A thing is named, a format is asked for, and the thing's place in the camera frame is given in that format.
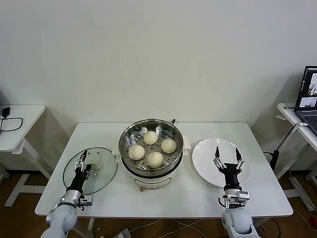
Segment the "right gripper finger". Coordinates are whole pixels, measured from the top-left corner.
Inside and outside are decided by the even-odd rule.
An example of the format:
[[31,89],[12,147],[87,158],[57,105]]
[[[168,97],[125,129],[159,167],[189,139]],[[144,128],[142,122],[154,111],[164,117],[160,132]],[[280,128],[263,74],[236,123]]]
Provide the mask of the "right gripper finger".
[[225,169],[226,165],[220,159],[219,148],[216,146],[215,158],[213,159],[214,164],[218,169]]
[[244,165],[245,161],[242,159],[241,153],[239,152],[238,148],[235,148],[235,152],[236,152],[236,159],[237,159],[236,169],[242,170],[242,166]]

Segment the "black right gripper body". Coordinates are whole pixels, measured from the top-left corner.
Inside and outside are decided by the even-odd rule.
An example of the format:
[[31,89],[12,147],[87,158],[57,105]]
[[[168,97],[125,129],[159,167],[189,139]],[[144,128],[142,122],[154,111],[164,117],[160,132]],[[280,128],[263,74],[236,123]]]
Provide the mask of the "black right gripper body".
[[237,168],[236,164],[224,164],[223,168],[219,168],[219,172],[222,173],[225,177],[225,186],[223,188],[224,190],[242,189],[238,181],[238,174],[241,173],[241,170]]

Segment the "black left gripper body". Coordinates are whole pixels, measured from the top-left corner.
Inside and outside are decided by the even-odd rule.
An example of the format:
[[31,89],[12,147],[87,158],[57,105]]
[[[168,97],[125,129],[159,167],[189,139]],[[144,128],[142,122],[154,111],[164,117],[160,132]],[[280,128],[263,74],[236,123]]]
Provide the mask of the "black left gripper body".
[[86,180],[86,171],[75,171],[75,177],[72,180],[69,190],[83,191],[82,187]]

